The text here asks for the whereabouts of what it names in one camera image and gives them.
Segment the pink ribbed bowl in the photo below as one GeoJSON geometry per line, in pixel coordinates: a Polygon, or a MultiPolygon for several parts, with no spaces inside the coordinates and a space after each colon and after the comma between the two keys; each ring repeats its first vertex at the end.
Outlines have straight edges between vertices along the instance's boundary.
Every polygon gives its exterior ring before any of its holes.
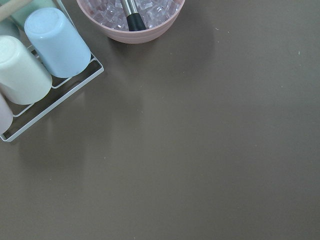
{"type": "Polygon", "coordinates": [[[141,31],[123,31],[104,26],[90,16],[89,5],[84,0],[76,0],[76,2],[81,11],[90,20],[91,24],[107,37],[125,44],[143,44],[160,37],[173,25],[184,6],[185,0],[176,1],[179,4],[178,9],[173,14],[173,16],[171,16],[164,23],[161,23],[160,25],[155,26],[151,29],[141,31]]]}

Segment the clear plastic ice cubes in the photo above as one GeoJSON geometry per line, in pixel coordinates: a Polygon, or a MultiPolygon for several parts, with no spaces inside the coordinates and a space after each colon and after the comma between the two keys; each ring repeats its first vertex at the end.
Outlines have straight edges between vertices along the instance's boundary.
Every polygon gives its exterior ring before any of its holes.
{"type": "MultiPolygon", "coordinates": [[[[99,24],[115,30],[129,30],[119,0],[84,0],[83,4],[88,15],[99,24]]],[[[135,4],[147,29],[167,21],[181,5],[176,0],[136,0],[135,4]]]]}

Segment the blue plastic cup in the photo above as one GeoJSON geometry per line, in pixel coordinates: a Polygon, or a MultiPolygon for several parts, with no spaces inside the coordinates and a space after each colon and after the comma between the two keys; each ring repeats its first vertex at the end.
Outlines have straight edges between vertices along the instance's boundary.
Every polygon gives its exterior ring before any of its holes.
{"type": "Polygon", "coordinates": [[[55,7],[32,12],[24,31],[48,72],[57,78],[70,78],[84,71],[91,51],[65,14],[55,7]]]}

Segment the white plastic cup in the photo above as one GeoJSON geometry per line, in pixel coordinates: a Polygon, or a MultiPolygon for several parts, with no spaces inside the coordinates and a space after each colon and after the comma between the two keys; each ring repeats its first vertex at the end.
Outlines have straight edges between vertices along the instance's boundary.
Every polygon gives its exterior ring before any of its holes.
{"type": "Polygon", "coordinates": [[[52,76],[41,62],[10,35],[0,36],[0,90],[11,102],[29,105],[51,90],[52,76]]]}

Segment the pink plastic cup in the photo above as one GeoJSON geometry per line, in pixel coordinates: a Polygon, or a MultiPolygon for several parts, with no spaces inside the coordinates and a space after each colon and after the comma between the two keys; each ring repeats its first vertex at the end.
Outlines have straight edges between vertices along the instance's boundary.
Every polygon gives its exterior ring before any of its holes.
{"type": "Polygon", "coordinates": [[[3,97],[3,95],[0,95],[0,133],[5,133],[13,122],[13,113],[10,109],[9,105],[7,104],[7,101],[3,97]]]}

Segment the green plastic cup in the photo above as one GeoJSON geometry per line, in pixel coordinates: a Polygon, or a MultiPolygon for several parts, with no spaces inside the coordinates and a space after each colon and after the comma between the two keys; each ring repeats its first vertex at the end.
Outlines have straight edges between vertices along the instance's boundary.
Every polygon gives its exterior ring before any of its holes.
{"type": "Polygon", "coordinates": [[[17,26],[23,30],[28,16],[34,11],[42,8],[57,8],[57,5],[52,0],[33,0],[26,6],[14,12],[11,15],[11,18],[17,26]]]}

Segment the grey plastic cup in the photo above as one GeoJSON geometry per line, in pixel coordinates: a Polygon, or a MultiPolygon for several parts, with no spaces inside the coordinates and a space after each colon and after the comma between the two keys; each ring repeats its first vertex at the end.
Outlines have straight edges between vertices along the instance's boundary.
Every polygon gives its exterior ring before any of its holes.
{"type": "Polygon", "coordinates": [[[20,30],[18,29],[17,25],[8,18],[0,22],[0,35],[12,36],[17,39],[21,38],[20,30]]]}

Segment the wooden cup rack stick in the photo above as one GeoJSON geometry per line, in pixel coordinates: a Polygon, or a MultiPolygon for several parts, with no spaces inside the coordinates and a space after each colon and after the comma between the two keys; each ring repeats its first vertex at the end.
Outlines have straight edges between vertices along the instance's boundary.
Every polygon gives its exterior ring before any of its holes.
{"type": "Polygon", "coordinates": [[[30,4],[32,0],[10,0],[0,6],[0,21],[11,16],[16,11],[30,4]]]}

